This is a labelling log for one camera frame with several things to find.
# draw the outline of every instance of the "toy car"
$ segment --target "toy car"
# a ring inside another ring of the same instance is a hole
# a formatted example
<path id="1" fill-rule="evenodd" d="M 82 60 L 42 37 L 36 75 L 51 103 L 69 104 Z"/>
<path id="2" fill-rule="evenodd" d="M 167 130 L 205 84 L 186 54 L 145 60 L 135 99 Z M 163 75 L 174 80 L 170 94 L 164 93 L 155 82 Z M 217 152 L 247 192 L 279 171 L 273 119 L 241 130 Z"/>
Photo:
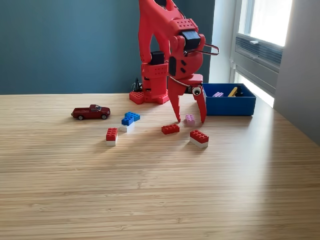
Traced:
<path id="1" fill-rule="evenodd" d="M 92 104 L 90 107 L 75 108 L 71 116 L 79 120 L 99 118 L 105 120 L 110 116 L 110 108 Z"/>

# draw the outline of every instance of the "white lego brick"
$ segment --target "white lego brick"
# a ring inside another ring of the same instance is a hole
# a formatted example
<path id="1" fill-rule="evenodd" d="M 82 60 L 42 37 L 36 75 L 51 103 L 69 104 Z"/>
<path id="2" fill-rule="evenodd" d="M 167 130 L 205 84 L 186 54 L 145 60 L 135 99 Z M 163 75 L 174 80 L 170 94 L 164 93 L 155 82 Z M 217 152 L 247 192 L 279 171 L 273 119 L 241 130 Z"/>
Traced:
<path id="1" fill-rule="evenodd" d="M 129 126 L 127 126 L 127 125 L 121 125 L 121 126 L 119 127 L 119 131 L 125 132 L 125 133 L 129 133 L 129 132 L 132 131 L 132 129 L 134 129 L 134 127 L 135 127 L 135 122 L 131 123 Z"/>
<path id="2" fill-rule="evenodd" d="M 114 147 L 115 145 L 117 145 L 117 141 L 118 141 L 118 136 L 116 136 L 115 141 L 105 141 L 105 142 L 108 147 Z"/>
<path id="3" fill-rule="evenodd" d="M 205 143 L 200 143 L 197 140 L 195 140 L 194 138 L 190 137 L 190 143 L 193 143 L 194 145 L 198 146 L 201 149 L 204 149 L 206 147 L 208 147 L 209 142 L 205 142 Z"/>

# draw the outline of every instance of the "cable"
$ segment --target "cable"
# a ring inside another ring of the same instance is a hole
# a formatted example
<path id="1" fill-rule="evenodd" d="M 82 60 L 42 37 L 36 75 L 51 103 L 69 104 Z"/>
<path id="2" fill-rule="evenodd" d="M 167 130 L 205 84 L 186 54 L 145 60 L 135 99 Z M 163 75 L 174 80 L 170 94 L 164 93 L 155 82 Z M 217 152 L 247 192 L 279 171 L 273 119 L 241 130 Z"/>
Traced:
<path id="1" fill-rule="evenodd" d="M 171 78 L 173 81 L 175 81 L 176 83 L 178 83 L 178 84 L 180 84 L 180 85 L 182 85 L 182 86 L 185 86 L 185 87 L 187 87 L 187 88 L 191 87 L 190 85 L 184 84 L 184 83 L 182 83 L 182 82 L 174 79 L 172 76 L 169 76 L 169 78 Z"/>

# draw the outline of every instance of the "red lego brick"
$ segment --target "red lego brick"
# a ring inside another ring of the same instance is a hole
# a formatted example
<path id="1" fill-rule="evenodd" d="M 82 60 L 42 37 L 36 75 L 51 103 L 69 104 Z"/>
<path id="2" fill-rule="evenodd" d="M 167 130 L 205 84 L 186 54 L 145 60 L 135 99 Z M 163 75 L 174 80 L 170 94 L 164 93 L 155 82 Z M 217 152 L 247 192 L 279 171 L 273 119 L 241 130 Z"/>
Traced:
<path id="1" fill-rule="evenodd" d="M 209 142 L 209 137 L 204 133 L 200 132 L 199 130 L 194 130 L 190 132 L 190 137 L 201 144 Z"/>
<path id="2" fill-rule="evenodd" d="M 177 124 L 163 126 L 161 131 L 163 134 L 174 134 L 180 132 L 180 127 Z"/>
<path id="3" fill-rule="evenodd" d="M 118 135 L 118 128 L 111 127 L 106 132 L 105 140 L 106 141 L 115 141 Z"/>

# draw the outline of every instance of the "blue plastic bin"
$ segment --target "blue plastic bin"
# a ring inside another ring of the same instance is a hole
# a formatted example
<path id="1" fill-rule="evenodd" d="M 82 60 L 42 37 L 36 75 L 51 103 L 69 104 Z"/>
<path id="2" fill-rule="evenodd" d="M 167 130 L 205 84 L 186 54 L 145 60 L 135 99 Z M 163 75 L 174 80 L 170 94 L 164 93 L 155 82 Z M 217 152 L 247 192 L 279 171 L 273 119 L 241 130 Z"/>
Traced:
<path id="1" fill-rule="evenodd" d="M 239 85 L 243 96 L 228 97 Z M 203 90 L 207 116 L 251 116 L 255 112 L 256 96 L 243 83 L 204 83 Z M 217 92 L 223 96 L 213 97 Z"/>

